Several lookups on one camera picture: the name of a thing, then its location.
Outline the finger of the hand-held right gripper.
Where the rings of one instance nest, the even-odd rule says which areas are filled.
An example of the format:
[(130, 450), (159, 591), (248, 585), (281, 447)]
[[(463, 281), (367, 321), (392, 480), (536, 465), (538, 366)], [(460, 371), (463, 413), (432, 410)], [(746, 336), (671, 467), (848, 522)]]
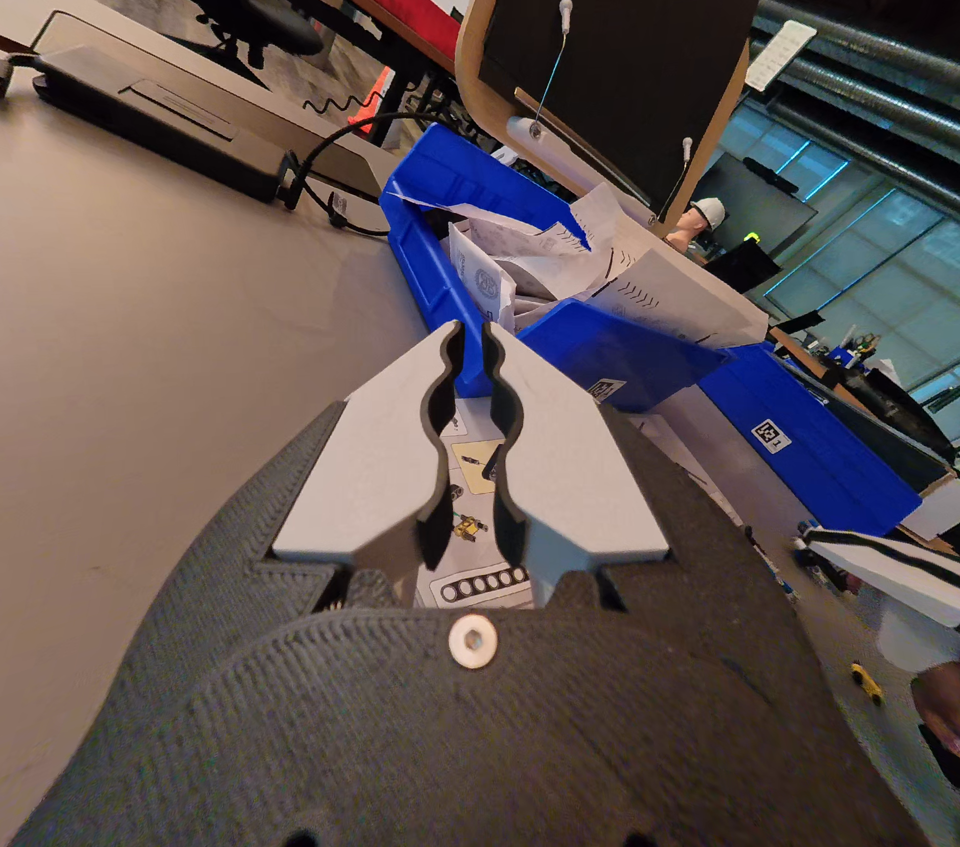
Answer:
[(959, 628), (959, 560), (906, 541), (810, 527), (812, 552), (943, 627)]

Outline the black wall screen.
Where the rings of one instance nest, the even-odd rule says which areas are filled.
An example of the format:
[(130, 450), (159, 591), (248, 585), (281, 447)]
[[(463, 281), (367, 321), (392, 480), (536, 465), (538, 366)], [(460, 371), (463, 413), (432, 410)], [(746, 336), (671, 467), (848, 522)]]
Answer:
[(726, 219), (714, 232), (714, 241), (732, 250), (750, 234), (759, 247), (775, 258), (784, 253), (810, 227), (817, 209), (766, 181), (743, 162), (724, 153), (708, 169), (693, 191), (693, 200), (719, 199)]

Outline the crumpled white paper bags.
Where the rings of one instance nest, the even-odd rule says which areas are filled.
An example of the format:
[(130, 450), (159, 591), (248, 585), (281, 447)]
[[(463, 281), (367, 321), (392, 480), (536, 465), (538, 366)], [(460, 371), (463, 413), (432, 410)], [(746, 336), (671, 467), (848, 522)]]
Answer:
[(442, 244), (482, 318), (516, 335), (574, 299), (708, 349), (766, 336), (763, 310), (629, 217), (605, 183), (570, 206), (584, 239), (464, 209)]

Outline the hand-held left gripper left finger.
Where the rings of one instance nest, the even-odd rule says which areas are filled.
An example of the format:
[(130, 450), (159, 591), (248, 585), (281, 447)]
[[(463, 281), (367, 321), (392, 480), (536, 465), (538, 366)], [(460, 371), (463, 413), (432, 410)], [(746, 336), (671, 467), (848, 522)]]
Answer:
[(448, 321), (352, 392), (271, 549), (286, 562), (434, 570), (453, 530), (450, 456), (463, 324)]

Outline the person's right hand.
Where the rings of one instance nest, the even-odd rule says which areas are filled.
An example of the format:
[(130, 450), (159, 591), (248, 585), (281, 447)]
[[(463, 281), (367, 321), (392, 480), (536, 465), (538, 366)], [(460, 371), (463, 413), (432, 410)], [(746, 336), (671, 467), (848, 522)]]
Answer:
[(921, 721), (942, 747), (959, 757), (959, 662), (951, 661), (919, 673), (911, 694)]

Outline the blue storage bin white tag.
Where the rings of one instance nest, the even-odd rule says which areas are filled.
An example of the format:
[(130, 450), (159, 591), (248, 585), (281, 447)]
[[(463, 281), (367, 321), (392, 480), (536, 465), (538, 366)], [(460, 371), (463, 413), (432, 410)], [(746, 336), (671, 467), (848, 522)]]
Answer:
[(762, 345), (723, 349), (703, 393), (823, 528), (882, 537), (918, 491)]

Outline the grey flat stand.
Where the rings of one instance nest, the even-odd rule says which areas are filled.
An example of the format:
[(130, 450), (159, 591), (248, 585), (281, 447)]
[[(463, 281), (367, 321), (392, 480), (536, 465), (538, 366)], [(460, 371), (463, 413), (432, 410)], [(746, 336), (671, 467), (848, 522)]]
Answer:
[[(195, 101), (247, 133), (305, 157), (334, 130), (317, 115), (294, 105), (266, 88), (252, 84), (213, 61), (138, 24), (128, 42), (107, 30), (64, 11), (54, 11), (34, 38), (31, 48), (40, 55), (88, 47), (112, 61), (143, 74), (174, 94)], [(364, 140), (344, 137), (322, 153), (314, 176), (326, 183), (370, 196), (381, 193), (399, 159)]]

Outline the orange cone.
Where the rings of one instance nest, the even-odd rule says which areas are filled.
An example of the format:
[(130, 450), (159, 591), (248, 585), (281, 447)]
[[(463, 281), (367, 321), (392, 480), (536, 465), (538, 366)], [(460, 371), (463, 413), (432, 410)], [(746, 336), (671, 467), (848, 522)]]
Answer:
[(393, 84), (394, 78), (395, 72), (388, 66), (384, 67), (381, 73), (378, 75), (372, 88), (366, 95), (364, 102), (361, 104), (359, 109), (357, 109), (356, 112), (350, 115), (347, 119), (347, 123), (354, 128), (354, 133), (371, 143), (373, 142), (374, 130), (380, 130), (382, 136), (375, 142), (375, 145), (377, 146), (383, 146), (386, 144), (389, 147), (390, 145), (394, 144), (392, 140), (388, 139), (391, 135), (391, 131), (393, 130), (392, 124), (361, 124), (359, 127), (356, 127), (356, 125), (360, 121), (365, 121), (367, 118), (381, 113), (380, 108), (383, 104), (384, 98)]

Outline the black board wooden rim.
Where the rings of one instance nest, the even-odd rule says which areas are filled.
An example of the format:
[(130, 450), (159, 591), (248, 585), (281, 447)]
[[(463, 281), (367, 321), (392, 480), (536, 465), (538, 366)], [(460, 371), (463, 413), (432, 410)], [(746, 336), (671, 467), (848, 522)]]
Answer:
[(455, 79), (473, 120), (572, 193), (607, 181), (676, 227), (736, 107), (759, 0), (471, 0)]

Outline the white paper tag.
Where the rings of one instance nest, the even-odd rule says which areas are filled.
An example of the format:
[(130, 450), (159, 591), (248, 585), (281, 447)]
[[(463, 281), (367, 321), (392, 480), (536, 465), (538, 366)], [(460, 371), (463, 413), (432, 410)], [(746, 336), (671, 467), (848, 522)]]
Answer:
[(750, 61), (745, 87), (764, 93), (817, 35), (816, 28), (788, 19)]

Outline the grey ceiling ducts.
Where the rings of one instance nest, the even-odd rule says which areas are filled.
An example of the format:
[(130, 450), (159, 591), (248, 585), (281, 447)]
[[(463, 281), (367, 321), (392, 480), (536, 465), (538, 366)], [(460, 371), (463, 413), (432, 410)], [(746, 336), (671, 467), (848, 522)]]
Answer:
[(783, 0), (759, 1), (752, 59), (787, 21), (815, 35), (763, 94), (765, 112), (957, 217), (958, 60)]

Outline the tilted blue storage bin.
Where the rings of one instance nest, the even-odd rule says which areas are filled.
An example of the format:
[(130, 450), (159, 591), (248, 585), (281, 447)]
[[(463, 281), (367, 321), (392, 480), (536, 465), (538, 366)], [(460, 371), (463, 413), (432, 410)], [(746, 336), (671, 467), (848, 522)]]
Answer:
[(597, 309), (560, 301), (517, 339), (594, 401), (645, 413), (702, 381), (733, 357)]

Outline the large blue storage bin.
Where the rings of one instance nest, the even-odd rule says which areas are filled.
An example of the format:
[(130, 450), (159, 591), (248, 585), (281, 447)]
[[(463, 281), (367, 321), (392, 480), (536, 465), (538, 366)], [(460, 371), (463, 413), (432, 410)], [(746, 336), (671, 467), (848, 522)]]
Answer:
[(458, 216), (468, 205), (534, 226), (558, 221), (581, 240), (570, 205), (521, 173), (438, 123), (432, 124), (384, 184), (379, 205), (389, 224), (388, 242), (428, 331), (450, 320), (464, 327), (462, 371), (455, 382), (463, 399), (488, 397), (481, 314), (464, 288), (427, 213)]

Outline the black monitor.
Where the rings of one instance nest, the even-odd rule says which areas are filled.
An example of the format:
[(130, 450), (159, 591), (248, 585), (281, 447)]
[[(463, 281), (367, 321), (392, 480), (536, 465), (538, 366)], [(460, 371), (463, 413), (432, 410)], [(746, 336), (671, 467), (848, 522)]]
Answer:
[(782, 273), (783, 268), (762, 250), (756, 239), (746, 238), (708, 261), (704, 271), (743, 295)]

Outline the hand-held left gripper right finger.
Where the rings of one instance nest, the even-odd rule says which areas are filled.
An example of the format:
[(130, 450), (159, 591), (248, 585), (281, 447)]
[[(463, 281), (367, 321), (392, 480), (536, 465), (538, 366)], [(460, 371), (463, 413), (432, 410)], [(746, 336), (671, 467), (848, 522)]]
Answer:
[(490, 419), (503, 435), (494, 534), (534, 606), (564, 575), (661, 562), (669, 541), (594, 398), (503, 326), (483, 329)]

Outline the small yellow lego piece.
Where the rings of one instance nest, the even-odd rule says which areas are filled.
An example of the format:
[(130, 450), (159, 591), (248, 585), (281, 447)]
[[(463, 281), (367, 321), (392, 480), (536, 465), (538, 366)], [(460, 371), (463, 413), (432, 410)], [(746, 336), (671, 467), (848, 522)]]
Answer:
[(882, 708), (885, 704), (885, 694), (882, 686), (869, 673), (869, 671), (858, 661), (853, 662), (849, 667), (849, 677), (851, 682), (856, 685), (870, 702)]

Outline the black flat dock device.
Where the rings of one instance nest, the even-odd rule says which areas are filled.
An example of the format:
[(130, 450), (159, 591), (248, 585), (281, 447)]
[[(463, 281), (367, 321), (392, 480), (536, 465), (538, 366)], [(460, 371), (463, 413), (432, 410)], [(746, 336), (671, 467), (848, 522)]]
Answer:
[(287, 152), (185, 95), (86, 45), (32, 66), (34, 90), (57, 109), (259, 202), (279, 197)]

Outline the mannequin head white helmet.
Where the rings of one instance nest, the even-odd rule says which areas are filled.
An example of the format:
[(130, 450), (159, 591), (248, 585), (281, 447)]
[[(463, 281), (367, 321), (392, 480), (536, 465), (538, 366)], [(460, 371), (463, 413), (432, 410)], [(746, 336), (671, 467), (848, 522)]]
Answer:
[(691, 243), (705, 232), (712, 232), (726, 219), (726, 208), (716, 197), (704, 197), (691, 201), (678, 218), (677, 224), (664, 239), (664, 242), (677, 253), (686, 254)]

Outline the black bag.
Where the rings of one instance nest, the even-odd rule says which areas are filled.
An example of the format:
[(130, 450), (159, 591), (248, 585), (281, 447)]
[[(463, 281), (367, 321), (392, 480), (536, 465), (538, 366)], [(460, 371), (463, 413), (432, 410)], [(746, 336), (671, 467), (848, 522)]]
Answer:
[(820, 382), (835, 392), (846, 390), (874, 417), (930, 449), (947, 463), (956, 464), (957, 447), (931, 415), (880, 369), (862, 371), (834, 365), (825, 369)]

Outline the lego instruction booklet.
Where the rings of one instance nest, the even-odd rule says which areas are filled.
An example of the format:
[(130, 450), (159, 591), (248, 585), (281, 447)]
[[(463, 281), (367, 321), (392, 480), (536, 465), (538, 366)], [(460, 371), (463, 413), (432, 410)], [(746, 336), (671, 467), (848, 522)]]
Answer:
[(496, 539), (494, 466), (503, 437), (491, 419), (490, 398), (457, 398), (440, 439), (448, 456), (452, 530), (438, 566), (418, 570), (414, 606), (532, 609), (525, 567), (512, 566)]

